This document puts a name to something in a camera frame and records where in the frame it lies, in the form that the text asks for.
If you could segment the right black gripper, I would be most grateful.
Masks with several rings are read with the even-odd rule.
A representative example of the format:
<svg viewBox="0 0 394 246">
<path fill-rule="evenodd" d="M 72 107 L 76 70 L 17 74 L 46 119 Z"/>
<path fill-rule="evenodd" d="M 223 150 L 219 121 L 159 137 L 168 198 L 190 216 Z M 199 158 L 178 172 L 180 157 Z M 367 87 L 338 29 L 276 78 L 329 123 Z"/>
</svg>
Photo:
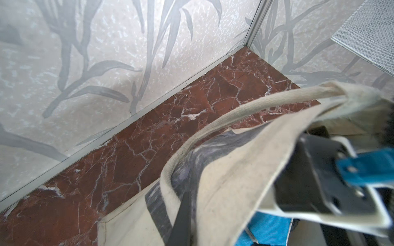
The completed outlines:
<svg viewBox="0 0 394 246">
<path fill-rule="evenodd" d="M 336 161 L 348 156 L 338 141 L 302 134 L 274 183 L 277 205 L 285 212 L 333 215 L 376 212 L 371 192 L 351 186 L 341 176 Z"/>
</svg>

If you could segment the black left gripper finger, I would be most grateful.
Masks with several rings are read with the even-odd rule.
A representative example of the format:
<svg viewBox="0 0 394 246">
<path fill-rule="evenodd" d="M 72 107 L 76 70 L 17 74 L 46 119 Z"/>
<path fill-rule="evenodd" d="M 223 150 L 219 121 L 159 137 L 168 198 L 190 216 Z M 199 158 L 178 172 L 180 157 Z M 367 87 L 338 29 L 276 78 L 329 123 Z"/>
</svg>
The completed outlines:
<svg viewBox="0 0 394 246">
<path fill-rule="evenodd" d="M 191 193 L 185 192 L 166 246 L 191 245 Z"/>
</svg>

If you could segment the blue paddle case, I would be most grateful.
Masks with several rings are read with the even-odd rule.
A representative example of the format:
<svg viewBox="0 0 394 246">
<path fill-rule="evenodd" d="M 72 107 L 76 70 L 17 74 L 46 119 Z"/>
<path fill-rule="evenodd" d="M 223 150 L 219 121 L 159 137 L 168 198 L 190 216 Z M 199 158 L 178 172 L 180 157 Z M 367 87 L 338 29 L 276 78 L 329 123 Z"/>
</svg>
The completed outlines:
<svg viewBox="0 0 394 246">
<path fill-rule="evenodd" d="M 317 212 L 318 215 L 372 215 L 378 207 L 367 185 L 394 182 L 394 149 L 350 158 L 344 152 L 316 154 L 296 150 L 274 183 L 274 195 L 284 212 Z M 285 229 L 293 230 L 300 220 L 255 213 L 236 246 L 285 246 Z"/>
</svg>

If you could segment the beige canvas bag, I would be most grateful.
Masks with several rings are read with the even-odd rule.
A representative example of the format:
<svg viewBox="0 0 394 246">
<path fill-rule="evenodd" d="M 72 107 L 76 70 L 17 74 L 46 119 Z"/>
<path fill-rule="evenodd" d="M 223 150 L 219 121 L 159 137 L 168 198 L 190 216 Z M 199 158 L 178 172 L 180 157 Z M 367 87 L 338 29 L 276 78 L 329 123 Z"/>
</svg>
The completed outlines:
<svg viewBox="0 0 394 246">
<path fill-rule="evenodd" d="M 340 82 L 258 98 L 210 123 L 164 166 L 160 178 L 105 216 L 100 246 L 166 246 L 185 192 L 191 193 L 191 246 L 233 246 L 256 212 L 299 218 L 386 237 L 389 209 L 377 187 L 367 190 L 372 215 L 284 212 L 274 183 L 302 134 L 340 142 L 350 158 L 394 144 L 392 101 L 378 89 Z"/>
</svg>

